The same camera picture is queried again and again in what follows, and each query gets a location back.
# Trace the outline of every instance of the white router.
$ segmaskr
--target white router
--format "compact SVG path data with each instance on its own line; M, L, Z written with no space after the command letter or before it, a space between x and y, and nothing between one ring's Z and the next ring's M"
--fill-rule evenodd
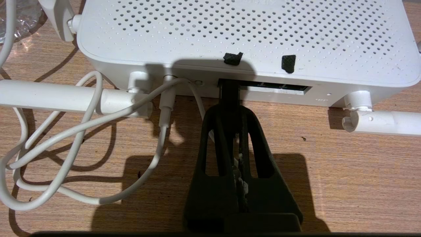
M148 93L173 75L194 81L202 97L218 97L219 80L232 79L241 81L243 100L357 113L420 81L420 53L400 0L87 0L82 15L68 1L40 3L59 36L72 41L77 33L95 69L125 92ZM353 92L361 93L351 100ZM190 92L178 86L177 94ZM89 98L70 111L83 111ZM69 111L60 104L32 107ZM125 106L115 107L110 112ZM138 115L148 113L150 106ZM385 119L377 114L361 121L372 127ZM399 122L410 126L402 131L392 119L391 129L380 122L360 130L361 121L347 119L350 132L408 135L421 124Z

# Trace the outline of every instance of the wooden surface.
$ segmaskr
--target wooden surface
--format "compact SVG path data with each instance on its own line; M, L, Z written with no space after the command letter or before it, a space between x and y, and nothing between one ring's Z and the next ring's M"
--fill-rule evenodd
M79 1L73 6L78 11ZM421 4L405 3L417 41ZM13 80L75 84L93 70L75 44L58 39L50 22L16 43L1 74ZM217 103L204 99L206 108ZM421 232L421 138L352 135L341 130L339 109L244 102L259 117L276 162L304 213L304 231ZM375 106L421 112L421 84ZM128 187L155 151L159 110L150 120L126 118L88 130L65 186L107 196ZM30 131L48 112L25 110ZM62 114L40 142L68 129L81 114ZM15 212L0 204L0 236L41 230L181 231L182 210L196 162L201 121L192 97L177 97L165 155L147 183L129 198L92 206L55 194L42 207ZM12 109L0 107L0 156L14 146L20 126ZM65 139L30 163L24 177L48 183L66 157ZM214 172L214 161L209 162ZM39 193L8 187L22 201Z

